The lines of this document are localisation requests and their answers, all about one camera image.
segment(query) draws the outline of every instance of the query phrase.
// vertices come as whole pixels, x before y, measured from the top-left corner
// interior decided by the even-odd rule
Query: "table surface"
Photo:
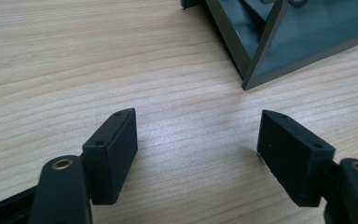
[[[261,111],[358,158],[358,46],[243,91],[203,7],[178,0],[0,0],[0,201],[136,108],[139,150],[95,223],[324,223],[255,153]]]

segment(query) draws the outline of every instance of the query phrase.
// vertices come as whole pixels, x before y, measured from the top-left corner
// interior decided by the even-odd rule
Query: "plastic part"
[[[194,7],[200,4],[202,0],[180,0],[180,4],[183,8]]]
[[[29,224],[92,222],[83,163],[63,156],[45,164],[37,184]]]
[[[76,204],[73,210],[79,215],[68,216],[71,221],[65,223],[90,223],[91,214],[84,202],[89,204],[91,198],[94,204],[115,203],[137,150],[135,109],[118,111],[83,146],[84,152],[80,158],[65,156],[50,161],[42,171],[38,186],[0,202],[0,223],[27,223],[35,191],[38,192],[38,199],[33,207],[33,213],[36,214],[33,215],[33,223],[43,223],[42,219],[36,217],[47,216],[46,211],[50,213],[51,209],[72,209],[72,203]],[[64,162],[66,159],[71,160],[70,164]],[[54,217],[61,215],[56,211],[50,213]]]
[[[316,207],[318,181],[335,149],[284,114],[264,110],[257,152],[298,206]]]
[[[83,145],[83,159],[93,204],[117,201],[138,150],[135,109],[113,114]]]
[[[296,7],[289,0],[205,2],[244,90],[358,45],[358,1],[290,0]]]
[[[264,110],[257,152],[299,206],[327,200],[327,224],[358,223],[358,160],[333,162],[334,148],[284,114]]]

